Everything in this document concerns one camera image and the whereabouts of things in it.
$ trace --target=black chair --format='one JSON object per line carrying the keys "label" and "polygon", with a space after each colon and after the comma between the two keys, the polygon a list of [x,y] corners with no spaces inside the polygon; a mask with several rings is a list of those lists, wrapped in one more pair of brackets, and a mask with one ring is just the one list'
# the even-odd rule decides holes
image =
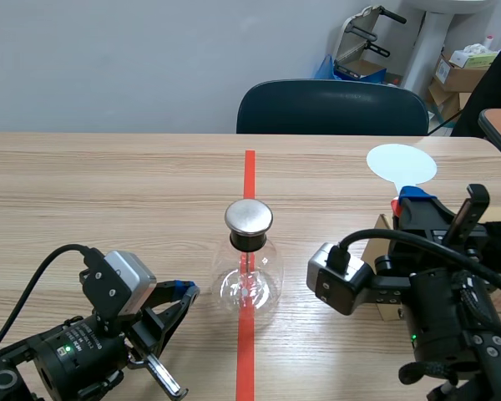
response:
{"label": "black chair", "polygon": [[256,85],[241,101],[238,134],[427,135],[425,103],[409,90],[301,79]]}

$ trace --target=red tape line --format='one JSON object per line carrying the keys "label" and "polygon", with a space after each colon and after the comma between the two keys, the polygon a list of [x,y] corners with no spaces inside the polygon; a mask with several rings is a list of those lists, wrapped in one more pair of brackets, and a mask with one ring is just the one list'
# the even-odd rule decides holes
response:
{"label": "red tape line", "polygon": [[[256,153],[245,152],[243,197],[256,195]],[[250,254],[249,272],[254,271],[254,254]],[[241,254],[240,273],[246,268],[245,253]],[[237,330],[237,373],[235,376],[235,401],[254,401],[254,306],[243,299]]]}

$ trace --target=metal screw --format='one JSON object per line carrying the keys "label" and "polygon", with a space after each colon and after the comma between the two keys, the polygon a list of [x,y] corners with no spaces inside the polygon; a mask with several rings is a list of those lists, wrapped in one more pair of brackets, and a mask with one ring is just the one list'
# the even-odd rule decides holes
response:
{"label": "metal screw", "polygon": [[494,347],[487,347],[486,352],[492,358],[496,358],[499,356],[499,351],[497,349],[495,349]]}
{"label": "metal screw", "polygon": [[501,337],[500,336],[493,336],[492,341],[495,345],[501,345]]}

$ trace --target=metal lid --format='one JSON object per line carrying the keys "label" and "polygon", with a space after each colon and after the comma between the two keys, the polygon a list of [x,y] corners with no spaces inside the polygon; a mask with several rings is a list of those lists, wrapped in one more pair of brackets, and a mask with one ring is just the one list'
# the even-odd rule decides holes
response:
{"label": "metal lid", "polygon": [[225,223],[240,236],[259,236],[271,228],[273,212],[259,200],[242,199],[228,206]]}

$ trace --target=white wall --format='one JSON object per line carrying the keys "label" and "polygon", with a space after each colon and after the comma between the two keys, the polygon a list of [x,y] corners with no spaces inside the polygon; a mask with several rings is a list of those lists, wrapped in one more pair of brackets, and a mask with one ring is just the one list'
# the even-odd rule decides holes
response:
{"label": "white wall", "polygon": [[[369,3],[0,0],[0,130],[234,132],[250,87],[311,77]],[[409,12],[387,39],[398,72],[421,17]]]}
{"label": "white wall", "polygon": [[455,15],[445,41],[449,51],[464,48],[469,44],[482,43],[488,35],[493,36],[492,49],[501,49],[501,0],[479,13]]}

